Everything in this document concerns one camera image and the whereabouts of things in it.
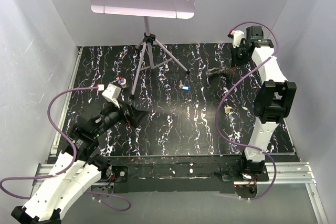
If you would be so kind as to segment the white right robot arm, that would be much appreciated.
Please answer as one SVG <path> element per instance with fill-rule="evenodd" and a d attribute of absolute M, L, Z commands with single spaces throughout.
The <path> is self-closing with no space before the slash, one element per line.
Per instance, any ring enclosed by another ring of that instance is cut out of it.
<path fill-rule="evenodd" d="M 255 126 L 237 168 L 238 176 L 248 181 L 263 173 L 264 152 L 275 129 L 289 115 L 297 86 L 281 72 L 274 45 L 264 38 L 261 26 L 247 27 L 245 32 L 232 29 L 228 36 L 233 39 L 232 66 L 253 61 L 261 79 L 261 88 L 253 104 Z"/>

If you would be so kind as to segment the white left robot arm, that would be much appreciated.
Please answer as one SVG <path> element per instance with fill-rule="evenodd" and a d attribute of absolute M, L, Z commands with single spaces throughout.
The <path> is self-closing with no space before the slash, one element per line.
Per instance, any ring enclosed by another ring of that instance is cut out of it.
<path fill-rule="evenodd" d="M 117 101 L 107 105 L 99 115 L 80 118 L 70 131 L 72 143 L 61 151 L 48 175 L 33 196 L 11 215 L 19 223 L 61 223 L 69 208 L 97 181 L 106 182 L 112 174 L 111 162 L 93 152 L 98 138 L 114 125 L 140 126 L 148 115 L 131 103 Z"/>

